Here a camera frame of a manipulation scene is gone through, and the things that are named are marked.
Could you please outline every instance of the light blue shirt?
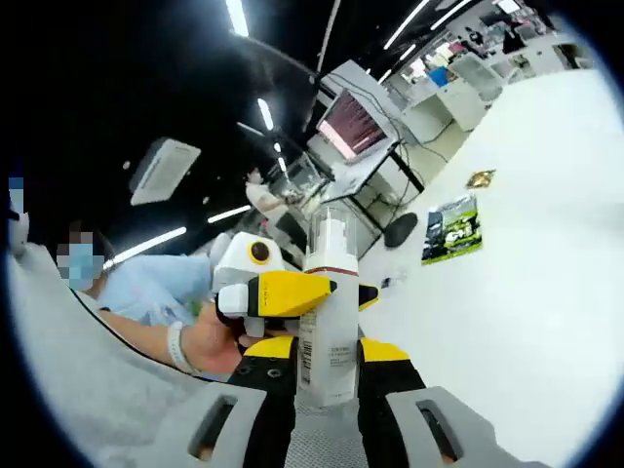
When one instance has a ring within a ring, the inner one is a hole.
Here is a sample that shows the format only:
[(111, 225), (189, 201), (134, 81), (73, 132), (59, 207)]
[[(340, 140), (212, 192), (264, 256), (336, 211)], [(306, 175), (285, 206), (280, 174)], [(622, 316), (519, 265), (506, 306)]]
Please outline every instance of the light blue shirt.
[(138, 255), (109, 274), (97, 302), (144, 325), (192, 325), (184, 304), (209, 298), (212, 282), (206, 255)]

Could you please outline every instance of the black ceiling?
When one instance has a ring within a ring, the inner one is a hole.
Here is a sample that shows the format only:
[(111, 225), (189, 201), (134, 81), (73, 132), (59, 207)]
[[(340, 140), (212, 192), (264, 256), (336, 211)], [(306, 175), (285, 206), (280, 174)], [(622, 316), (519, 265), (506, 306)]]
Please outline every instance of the black ceiling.
[[(295, 139), (304, 125), (314, 96), (307, 75), (241, 44), (228, 32), (224, 0), (21, 3), (13, 19), (9, 142), (35, 240), (52, 243), (82, 217), (122, 251), (185, 225), (187, 234), (153, 252), (190, 253), (236, 222), (206, 219), (247, 203), (247, 169), (274, 164), (236, 126), (264, 130), (256, 99), (269, 102), (276, 125)], [(383, 51), (415, 3), (343, 0), (322, 71), (354, 59), (380, 76), (414, 40), (428, 40), (429, 25), (444, 14), (432, 1)], [(332, 4), (243, 0), (250, 36), (314, 70)], [(171, 200), (131, 207), (128, 181), (159, 137), (202, 154)]]

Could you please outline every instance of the office room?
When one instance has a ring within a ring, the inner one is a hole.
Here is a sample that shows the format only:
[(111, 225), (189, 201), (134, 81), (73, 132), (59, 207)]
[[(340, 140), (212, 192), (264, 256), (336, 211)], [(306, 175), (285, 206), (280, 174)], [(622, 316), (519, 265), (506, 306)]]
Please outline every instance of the office room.
[(613, 466), (621, 10), (568, 3), (15, 6), (12, 437), (102, 467)]

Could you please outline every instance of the white cabinet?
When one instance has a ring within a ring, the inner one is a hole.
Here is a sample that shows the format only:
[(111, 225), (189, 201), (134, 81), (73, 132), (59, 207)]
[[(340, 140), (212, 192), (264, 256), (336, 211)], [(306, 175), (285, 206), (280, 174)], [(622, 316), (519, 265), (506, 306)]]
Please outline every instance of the white cabinet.
[(438, 91), (438, 98), (464, 132), (477, 127), (486, 115), (486, 103), (481, 100), (477, 90), (461, 78), (441, 88)]

